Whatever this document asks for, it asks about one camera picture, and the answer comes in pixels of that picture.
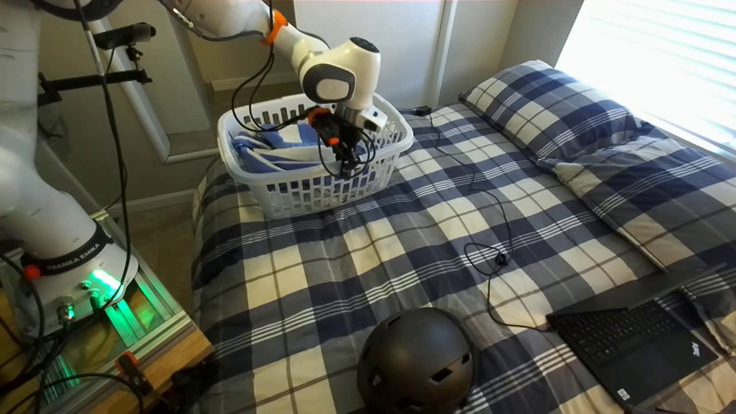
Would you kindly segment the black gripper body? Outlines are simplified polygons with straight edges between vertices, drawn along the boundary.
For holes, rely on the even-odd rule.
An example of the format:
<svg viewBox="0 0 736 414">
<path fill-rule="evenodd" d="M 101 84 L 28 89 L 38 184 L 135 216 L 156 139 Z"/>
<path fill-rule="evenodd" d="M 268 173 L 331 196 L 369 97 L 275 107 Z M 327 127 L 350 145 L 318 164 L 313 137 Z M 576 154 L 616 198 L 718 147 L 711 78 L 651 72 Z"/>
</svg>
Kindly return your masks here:
<svg viewBox="0 0 736 414">
<path fill-rule="evenodd" d="M 376 154 L 374 139 L 350 124 L 329 109 L 311 109 L 305 116 L 319 143 L 334 153 L 335 166 L 327 169 L 337 179 L 350 179 L 367 171 Z"/>
</svg>

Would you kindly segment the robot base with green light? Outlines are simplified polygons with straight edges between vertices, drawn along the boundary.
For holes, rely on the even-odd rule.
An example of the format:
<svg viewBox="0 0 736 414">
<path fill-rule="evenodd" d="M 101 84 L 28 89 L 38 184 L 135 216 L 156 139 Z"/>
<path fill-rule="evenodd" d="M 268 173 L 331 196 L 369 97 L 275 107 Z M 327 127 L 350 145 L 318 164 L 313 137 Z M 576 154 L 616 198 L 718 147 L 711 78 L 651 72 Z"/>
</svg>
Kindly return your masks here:
<svg viewBox="0 0 736 414">
<path fill-rule="evenodd" d="M 135 255 L 96 227 L 80 248 L 66 255 L 41 261 L 22 254 L 21 270 L 9 270 L 1 287 L 21 339 L 34 341 L 121 299 L 137 272 Z"/>
</svg>

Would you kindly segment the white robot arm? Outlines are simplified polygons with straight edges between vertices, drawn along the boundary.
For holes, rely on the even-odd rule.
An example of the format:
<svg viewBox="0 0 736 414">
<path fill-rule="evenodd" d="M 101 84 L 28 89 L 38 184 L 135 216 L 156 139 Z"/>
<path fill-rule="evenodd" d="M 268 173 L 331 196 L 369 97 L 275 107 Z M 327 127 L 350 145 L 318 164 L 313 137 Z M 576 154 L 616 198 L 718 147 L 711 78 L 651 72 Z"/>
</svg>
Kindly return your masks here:
<svg viewBox="0 0 736 414">
<path fill-rule="evenodd" d="M 121 0 L 0 0 L 0 231 L 38 261 L 57 261 L 92 239 L 96 225 L 66 193 L 34 169 L 38 11 L 66 20 L 98 20 Z M 257 35 L 285 53 L 303 94 L 337 103 L 358 129 L 382 127 L 372 107 L 380 51 L 360 38 L 331 48 L 292 25 L 265 0 L 156 0 L 183 28 L 208 42 Z"/>
</svg>

